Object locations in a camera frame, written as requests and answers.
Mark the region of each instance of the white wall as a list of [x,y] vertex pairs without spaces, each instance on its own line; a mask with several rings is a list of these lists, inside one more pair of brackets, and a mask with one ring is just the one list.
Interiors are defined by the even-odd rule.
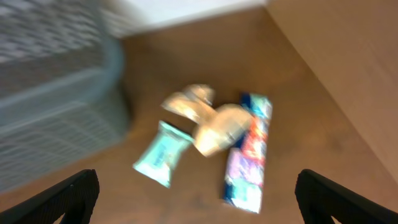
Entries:
[[129,35],[264,4],[264,0],[103,0],[110,28]]

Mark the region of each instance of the wooden panel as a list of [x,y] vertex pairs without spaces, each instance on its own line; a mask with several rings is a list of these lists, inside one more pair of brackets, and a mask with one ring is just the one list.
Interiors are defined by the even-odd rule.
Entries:
[[275,0],[268,10],[398,181],[398,1]]

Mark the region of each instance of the teal wrapper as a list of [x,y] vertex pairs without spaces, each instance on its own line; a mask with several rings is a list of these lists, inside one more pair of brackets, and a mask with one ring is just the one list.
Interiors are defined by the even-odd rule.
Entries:
[[133,168],[169,188],[180,155],[192,141],[193,138],[187,133],[159,121],[159,132]]

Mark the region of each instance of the wall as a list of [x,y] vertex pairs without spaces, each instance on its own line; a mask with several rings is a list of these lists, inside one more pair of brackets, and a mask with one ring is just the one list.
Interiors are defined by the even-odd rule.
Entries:
[[103,0],[109,27],[118,36],[264,4],[264,0]]
[[398,1],[274,0],[267,8],[398,181]]

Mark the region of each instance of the colorful packaging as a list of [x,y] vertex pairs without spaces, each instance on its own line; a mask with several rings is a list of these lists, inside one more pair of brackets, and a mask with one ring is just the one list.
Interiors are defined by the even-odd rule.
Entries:
[[237,208],[259,213],[272,105],[265,96],[255,94],[244,94],[241,105],[253,119],[229,153],[223,199]]

